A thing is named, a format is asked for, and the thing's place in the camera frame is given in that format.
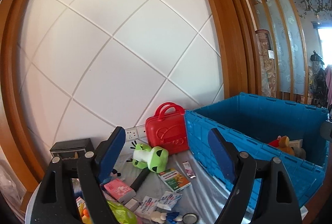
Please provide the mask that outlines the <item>brown bear plush toy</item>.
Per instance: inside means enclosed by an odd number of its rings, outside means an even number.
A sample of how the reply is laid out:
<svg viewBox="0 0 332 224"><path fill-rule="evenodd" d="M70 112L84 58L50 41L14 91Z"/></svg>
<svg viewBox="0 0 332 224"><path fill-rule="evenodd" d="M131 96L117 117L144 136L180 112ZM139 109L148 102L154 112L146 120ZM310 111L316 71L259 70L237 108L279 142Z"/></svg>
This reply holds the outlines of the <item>brown bear plush toy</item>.
<svg viewBox="0 0 332 224"><path fill-rule="evenodd" d="M269 145L291 156L295 156L294 150L289 145L289 142L290 140L288 136L278 136L277 139L269 142Z"/></svg>

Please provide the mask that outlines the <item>red plastic toy suitcase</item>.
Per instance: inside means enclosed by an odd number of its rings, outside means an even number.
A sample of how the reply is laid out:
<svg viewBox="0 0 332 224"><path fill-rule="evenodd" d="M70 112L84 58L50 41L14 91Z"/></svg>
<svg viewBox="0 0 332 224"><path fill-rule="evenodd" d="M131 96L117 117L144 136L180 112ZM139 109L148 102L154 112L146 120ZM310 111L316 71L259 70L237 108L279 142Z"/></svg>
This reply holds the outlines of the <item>red plastic toy suitcase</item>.
<svg viewBox="0 0 332 224"><path fill-rule="evenodd" d="M160 146L169 155L189 150L184 115L185 109L176 103L158 106L154 115L145 121L149 146Z"/></svg>

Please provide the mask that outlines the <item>blue plastic storage crate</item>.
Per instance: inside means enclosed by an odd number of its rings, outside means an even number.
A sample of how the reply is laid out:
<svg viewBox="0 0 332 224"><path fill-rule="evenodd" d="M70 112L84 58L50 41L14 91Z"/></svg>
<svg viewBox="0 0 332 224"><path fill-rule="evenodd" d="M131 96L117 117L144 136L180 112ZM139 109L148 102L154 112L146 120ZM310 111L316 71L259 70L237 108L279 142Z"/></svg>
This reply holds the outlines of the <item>blue plastic storage crate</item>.
<svg viewBox="0 0 332 224"><path fill-rule="evenodd" d="M287 100L240 93L218 103L185 112L188 146L194 158L210 175L233 188L222 174L208 143L208 132L216 128L238 151L255 159L282 160L300 206L322 186L329 156L329 144L320 135L328 110ZM269 145L278 136L302 140L304 160Z"/></svg>

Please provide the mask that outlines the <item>pink tissue pack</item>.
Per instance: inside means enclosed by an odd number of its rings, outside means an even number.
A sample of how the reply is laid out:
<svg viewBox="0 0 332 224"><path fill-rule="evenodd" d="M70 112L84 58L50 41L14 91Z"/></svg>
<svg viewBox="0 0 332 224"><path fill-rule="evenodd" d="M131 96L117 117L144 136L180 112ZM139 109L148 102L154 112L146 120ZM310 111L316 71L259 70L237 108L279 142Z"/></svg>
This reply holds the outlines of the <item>pink tissue pack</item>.
<svg viewBox="0 0 332 224"><path fill-rule="evenodd" d="M105 190L118 202L125 204L136 196L136 192L120 179L104 184Z"/></svg>

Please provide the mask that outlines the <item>lime green plastic bag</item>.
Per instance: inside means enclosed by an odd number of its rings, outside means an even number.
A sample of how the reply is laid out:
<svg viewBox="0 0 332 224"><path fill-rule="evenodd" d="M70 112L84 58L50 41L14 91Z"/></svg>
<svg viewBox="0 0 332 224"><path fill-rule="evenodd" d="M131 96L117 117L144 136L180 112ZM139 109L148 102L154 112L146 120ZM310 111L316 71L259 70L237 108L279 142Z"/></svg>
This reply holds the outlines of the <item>lime green plastic bag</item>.
<svg viewBox="0 0 332 224"><path fill-rule="evenodd" d="M119 202L107 201L113 215L122 224L137 224L136 215Z"/></svg>

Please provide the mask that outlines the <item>blue white sachet pack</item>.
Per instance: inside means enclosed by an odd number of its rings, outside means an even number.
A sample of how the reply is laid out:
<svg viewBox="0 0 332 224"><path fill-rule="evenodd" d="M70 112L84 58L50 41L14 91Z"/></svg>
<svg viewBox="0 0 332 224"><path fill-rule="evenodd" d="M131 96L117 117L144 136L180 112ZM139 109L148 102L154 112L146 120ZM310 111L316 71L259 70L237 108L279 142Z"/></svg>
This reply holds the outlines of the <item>blue white sachet pack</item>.
<svg viewBox="0 0 332 224"><path fill-rule="evenodd" d="M163 210L171 211L182 198L182 194L176 192L166 191L163 196L159 199L157 207Z"/></svg>

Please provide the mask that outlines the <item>wooden slatted glass partition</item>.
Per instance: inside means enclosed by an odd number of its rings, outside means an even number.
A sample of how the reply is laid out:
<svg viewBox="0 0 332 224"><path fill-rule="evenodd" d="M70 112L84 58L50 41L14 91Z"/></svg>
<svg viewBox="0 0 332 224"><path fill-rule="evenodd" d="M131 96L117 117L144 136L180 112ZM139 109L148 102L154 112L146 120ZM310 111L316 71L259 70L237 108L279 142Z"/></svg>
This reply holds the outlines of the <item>wooden slatted glass partition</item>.
<svg viewBox="0 0 332 224"><path fill-rule="evenodd" d="M307 104L306 42L294 0L248 0L257 30L268 30L274 51L276 98Z"/></svg>

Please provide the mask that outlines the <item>green orange medicine box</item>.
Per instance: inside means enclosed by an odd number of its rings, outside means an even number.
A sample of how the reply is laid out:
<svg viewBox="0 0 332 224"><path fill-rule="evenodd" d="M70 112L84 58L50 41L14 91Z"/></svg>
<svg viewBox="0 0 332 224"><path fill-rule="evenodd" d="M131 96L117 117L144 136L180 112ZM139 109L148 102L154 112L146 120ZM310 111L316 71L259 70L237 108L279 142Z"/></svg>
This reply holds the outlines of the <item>green orange medicine box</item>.
<svg viewBox="0 0 332 224"><path fill-rule="evenodd" d="M166 169L158 176L172 192L178 193L191 185L188 178L174 168Z"/></svg>

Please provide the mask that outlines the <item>green frog plush toy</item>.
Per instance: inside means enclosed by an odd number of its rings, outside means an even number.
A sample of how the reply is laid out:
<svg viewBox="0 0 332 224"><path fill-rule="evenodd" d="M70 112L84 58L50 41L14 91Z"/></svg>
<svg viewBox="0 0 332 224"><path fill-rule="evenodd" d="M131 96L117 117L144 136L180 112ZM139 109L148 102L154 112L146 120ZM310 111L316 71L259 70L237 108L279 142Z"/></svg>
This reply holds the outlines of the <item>green frog plush toy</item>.
<svg viewBox="0 0 332 224"><path fill-rule="evenodd" d="M127 162L131 162L134 167L161 173L166 170L169 152L160 146L151 147L148 144L132 142L133 156Z"/></svg>

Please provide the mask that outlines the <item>black framed box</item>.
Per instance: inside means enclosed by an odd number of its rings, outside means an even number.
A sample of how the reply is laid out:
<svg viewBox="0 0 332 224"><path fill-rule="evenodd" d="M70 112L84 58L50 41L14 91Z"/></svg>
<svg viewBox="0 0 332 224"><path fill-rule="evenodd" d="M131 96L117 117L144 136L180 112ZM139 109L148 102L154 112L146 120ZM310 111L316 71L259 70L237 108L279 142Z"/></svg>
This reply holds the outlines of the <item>black framed box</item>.
<svg viewBox="0 0 332 224"><path fill-rule="evenodd" d="M95 148L90 138L79 140L58 141L51 148L53 157L62 159L66 169L74 171L77 167L77 160L85 153L94 151Z"/></svg>

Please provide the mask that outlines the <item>small pink sachet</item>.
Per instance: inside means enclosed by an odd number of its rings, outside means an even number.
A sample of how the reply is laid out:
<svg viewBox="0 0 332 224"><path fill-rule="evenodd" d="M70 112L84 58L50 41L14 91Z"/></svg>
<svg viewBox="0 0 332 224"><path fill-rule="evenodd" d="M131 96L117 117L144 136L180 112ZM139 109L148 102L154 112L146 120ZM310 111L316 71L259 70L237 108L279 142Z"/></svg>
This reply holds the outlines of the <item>small pink sachet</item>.
<svg viewBox="0 0 332 224"><path fill-rule="evenodd" d="M186 174L187 174L188 178L195 179L196 175L195 175L194 170L192 169L192 167L190 165L190 162L189 161L185 161L182 164L183 164L183 167L184 167L184 169L186 171Z"/></svg>

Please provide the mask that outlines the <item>rolled patterned carpet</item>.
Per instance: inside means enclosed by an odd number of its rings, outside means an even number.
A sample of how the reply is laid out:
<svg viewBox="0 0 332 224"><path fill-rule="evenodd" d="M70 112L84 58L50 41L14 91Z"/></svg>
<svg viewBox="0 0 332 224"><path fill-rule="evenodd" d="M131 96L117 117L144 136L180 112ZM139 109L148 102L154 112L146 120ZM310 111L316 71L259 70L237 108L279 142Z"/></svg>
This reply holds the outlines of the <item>rolled patterned carpet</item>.
<svg viewBox="0 0 332 224"><path fill-rule="evenodd" d="M276 98L276 71L274 51L268 30L256 30L259 60L261 66L262 95Z"/></svg>

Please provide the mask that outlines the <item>white wall socket strip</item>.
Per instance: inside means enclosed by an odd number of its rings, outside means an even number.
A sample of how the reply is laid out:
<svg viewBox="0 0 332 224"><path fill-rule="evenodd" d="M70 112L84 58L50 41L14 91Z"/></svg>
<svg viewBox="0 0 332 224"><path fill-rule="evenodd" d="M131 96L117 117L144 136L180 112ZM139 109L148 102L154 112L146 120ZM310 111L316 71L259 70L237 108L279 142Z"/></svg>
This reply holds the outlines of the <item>white wall socket strip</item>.
<svg viewBox="0 0 332 224"><path fill-rule="evenodd" d="M144 125L130 127L124 129L126 141L140 140L146 137L146 130Z"/></svg>

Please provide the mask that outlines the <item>blue white plush toy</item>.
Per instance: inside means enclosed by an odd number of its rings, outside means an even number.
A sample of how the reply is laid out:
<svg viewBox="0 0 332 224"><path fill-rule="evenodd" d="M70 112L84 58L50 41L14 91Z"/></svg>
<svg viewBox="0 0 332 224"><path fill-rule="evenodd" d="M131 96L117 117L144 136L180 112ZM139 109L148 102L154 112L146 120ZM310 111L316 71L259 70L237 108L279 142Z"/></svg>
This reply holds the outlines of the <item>blue white plush toy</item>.
<svg viewBox="0 0 332 224"><path fill-rule="evenodd" d="M177 224L178 222L182 222L183 216L179 212L168 212L166 220L171 224Z"/></svg>

